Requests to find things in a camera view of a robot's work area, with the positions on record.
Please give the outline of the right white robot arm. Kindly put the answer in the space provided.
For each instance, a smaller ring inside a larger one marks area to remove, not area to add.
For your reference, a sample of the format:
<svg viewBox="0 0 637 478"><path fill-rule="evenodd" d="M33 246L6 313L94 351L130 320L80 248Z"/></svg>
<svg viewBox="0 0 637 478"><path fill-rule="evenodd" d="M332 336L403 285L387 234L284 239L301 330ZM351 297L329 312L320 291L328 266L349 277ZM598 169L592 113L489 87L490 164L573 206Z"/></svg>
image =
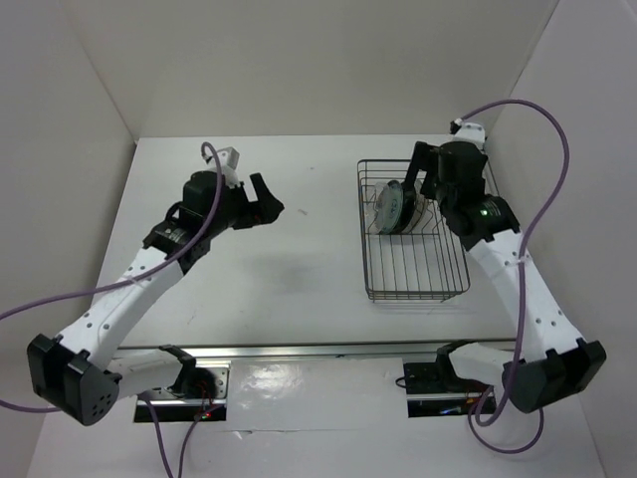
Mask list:
<svg viewBox="0 0 637 478"><path fill-rule="evenodd" d="M606 360L562 312L532 261L527 232L508 202L486 191L487 156L473 143L416 142L403 182L438 206L447 227L491 280L517 329L510 353L472 341L437 351L434 377L446 390L469 381L502 385L504 397L531 413L582 392Z"/></svg>

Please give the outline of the blue patterned ceramic plate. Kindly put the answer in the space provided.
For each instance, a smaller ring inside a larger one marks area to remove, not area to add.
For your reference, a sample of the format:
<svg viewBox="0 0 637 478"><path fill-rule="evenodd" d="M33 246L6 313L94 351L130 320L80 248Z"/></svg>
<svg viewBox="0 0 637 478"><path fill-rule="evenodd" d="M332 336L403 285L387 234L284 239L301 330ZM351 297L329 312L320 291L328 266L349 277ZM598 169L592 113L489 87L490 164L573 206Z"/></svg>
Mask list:
<svg viewBox="0 0 637 478"><path fill-rule="evenodd" d="M390 180L375 185L373 225L378 234L391 234L398 225L403 207L403 188L399 181Z"/></svg>

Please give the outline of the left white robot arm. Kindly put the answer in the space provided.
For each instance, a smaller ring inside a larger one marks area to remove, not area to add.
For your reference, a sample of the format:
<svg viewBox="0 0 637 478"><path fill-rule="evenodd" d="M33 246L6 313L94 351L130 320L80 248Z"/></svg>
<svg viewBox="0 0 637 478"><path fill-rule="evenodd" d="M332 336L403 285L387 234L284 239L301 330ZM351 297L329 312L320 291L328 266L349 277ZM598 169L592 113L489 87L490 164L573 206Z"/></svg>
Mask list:
<svg viewBox="0 0 637 478"><path fill-rule="evenodd" d="M152 389L175 397L211 397L215 376L185 350L160 346L118 358L115 353L146 312L205 256L225 230L275 222L285 206L259 173L244 185L226 184L212 170L195 172L180 201L144 238L118 289L103 295L79 319L53 338L37 335L27 347L34 392L84 426L101 419L121 398Z"/></svg>

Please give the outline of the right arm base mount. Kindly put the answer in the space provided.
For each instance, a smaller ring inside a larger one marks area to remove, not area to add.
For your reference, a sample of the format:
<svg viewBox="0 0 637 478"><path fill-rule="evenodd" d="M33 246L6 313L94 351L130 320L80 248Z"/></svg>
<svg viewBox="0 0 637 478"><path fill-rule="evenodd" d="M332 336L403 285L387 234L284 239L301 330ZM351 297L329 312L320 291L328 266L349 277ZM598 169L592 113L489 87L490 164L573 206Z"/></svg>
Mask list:
<svg viewBox="0 0 637 478"><path fill-rule="evenodd" d="M477 382L445 383L433 362L406 362L394 383L406 393L409 418L467 415L487 390Z"/></svg>

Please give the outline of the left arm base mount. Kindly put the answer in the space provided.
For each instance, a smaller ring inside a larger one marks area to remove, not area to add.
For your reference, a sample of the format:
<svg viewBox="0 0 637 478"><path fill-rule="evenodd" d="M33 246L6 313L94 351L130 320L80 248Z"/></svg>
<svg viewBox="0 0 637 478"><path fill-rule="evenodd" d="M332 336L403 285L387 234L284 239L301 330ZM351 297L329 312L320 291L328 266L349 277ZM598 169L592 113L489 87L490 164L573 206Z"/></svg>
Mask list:
<svg viewBox="0 0 637 478"><path fill-rule="evenodd" d="M156 388L149 394L159 423L190 423L198 417L204 422L222 422L227 418L230 365L213 363L197 368L185 391Z"/></svg>

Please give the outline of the clear ribbed glass plate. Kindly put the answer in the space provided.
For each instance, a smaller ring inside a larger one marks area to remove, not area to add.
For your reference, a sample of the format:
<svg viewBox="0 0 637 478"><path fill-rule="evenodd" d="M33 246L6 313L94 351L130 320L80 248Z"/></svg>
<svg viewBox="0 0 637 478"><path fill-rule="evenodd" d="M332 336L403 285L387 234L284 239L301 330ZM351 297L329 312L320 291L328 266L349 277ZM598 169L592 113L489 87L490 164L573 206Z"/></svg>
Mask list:
<svg viewBox="0 0 637 478"><path fill-rule="evenodd" d="M372 234L385 234L393 221L393 193L387 182L377 182L367 204L366 218L368 231Z"/></svg>

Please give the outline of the frosted beige glass plate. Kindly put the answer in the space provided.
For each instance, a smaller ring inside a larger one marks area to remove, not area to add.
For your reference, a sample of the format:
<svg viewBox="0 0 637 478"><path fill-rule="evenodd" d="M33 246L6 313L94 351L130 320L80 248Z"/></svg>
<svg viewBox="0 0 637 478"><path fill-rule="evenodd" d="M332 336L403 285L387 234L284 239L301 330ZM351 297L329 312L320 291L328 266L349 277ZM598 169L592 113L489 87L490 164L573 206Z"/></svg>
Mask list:
<svg viewBox="0 0 637 478"><path fill-rule="evenodd" d="M410 233L418 225L427 210L428 203L429 201L423 195L418 194L416 196L413 213L406 226L402 229L402 234Z"/></svg>

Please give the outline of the black round plate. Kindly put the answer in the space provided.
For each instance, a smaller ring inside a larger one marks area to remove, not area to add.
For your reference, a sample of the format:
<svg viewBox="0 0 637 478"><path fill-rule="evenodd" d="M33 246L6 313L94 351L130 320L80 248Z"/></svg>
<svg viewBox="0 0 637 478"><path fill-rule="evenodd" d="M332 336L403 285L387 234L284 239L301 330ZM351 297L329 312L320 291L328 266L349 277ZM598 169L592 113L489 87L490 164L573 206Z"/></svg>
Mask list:
<svg viewBox="0 0 637 478"><path fill-rule="evenodd" d="M402 203L393 234L408 232L413 227L412 222L417 209L417 194L414 189L402 189Z"/></svg>

